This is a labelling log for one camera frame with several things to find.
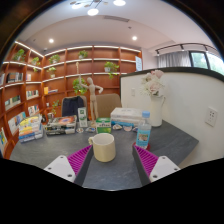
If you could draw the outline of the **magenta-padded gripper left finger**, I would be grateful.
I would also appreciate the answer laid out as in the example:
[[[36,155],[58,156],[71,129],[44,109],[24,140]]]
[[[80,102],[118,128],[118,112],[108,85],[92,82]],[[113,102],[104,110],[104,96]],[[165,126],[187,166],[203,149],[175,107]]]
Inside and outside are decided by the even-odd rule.
[[[69,156],[59,155],[44,170],[76,185],[82,186],[93,156],[91,145],[82,148]]]

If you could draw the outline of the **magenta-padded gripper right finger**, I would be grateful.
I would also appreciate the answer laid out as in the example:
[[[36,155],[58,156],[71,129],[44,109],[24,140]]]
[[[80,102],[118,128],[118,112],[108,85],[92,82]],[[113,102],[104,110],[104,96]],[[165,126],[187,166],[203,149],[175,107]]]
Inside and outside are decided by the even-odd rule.
[[[132,154],[143,186],[180,170],[167,156],[158,157],[139,146],[133,145]]]

